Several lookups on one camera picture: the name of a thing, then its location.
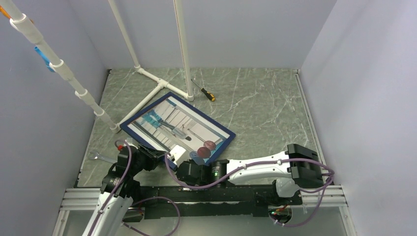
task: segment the picture frame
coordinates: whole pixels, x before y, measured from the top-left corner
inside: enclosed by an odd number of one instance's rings
[[[186,152],[181,160],[170,160],[174,170],[189,159],[199,165],[209,165],[236,136],[172,92],[140,110],[120,127],[149,148],[170,152],[176,145],[183,147]]]

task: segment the screwdriver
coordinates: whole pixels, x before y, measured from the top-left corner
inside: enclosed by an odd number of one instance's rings
[[[210,100],[210,101],[212,101],[212,102],[214,102],[215,100],[216,100],[216,98],[214,97],[214,95],[211,93],[211,92],[209,92],[209,91],[207,91],[207,90],[205,90],[204,88],[202,88],[202,87],[200,87],[194,80],[191,80],[192,82],[194,82],[195,83],[195,85],[197,86],[197,87],[199,87],[200,89],[201,89],[201,92],[203,92],[204,93],[204,95]]]

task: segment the screwdriver handle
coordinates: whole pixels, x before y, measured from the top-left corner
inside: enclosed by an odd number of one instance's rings
[[[207,90],[205,90],[204,88],[202,88],[201,89],[201,92],[203,92],[204,93],[204,95],[210,100],[210,101],[212,101],[212,102],[214,102],[215,100],[216,100],[216,98],[214,97],[214,95],[211,93],[211,92],[209,92],[209,91],[207,91]]]

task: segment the blue clip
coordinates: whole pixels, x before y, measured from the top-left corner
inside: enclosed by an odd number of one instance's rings
[[[42,59],[43,59],[43,61],[45,62],[45,64],[46,64],[46,67],[49,69],[49,71],[51,71],[51,72],[55,72],[50,66],[49,66],[49,60],[48,60],[48,58],[45,56],[45,55],[43,55],[43,53],[40,51],[40,49],[38,48],[38,47],[35,47],[34,48],[35,49],[35,51],[42,57]]]

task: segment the gray marble surface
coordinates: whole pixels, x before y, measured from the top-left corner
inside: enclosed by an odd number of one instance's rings
[[[150,68],[147,71],[185,90],[182,69]],[[236,133],[219,159],[268,156],[285,150],[291,143],[317,150],[291,69],[193,68],[191,74],[216,96],[216,101],[211,102],[195,88],[195,100],[191,104]],[[108,77],[100,105],[118,122],[155,86],[156,82],[133,69],[114,69]],[[168,92],[163,89],[151,102]],[[86,155],[97,150],[116,159],[118,151],[114,141],[126,137],[128,135],[123,131],[113,134],[105,123],[96,119]],[[100,186],[110,165],[85,158],[78,186]],[[135,179],[147,186],[177,185],[164,165],[151,172],[142,171]],[[272,179],[259,179],[246,184],[271,182]]]

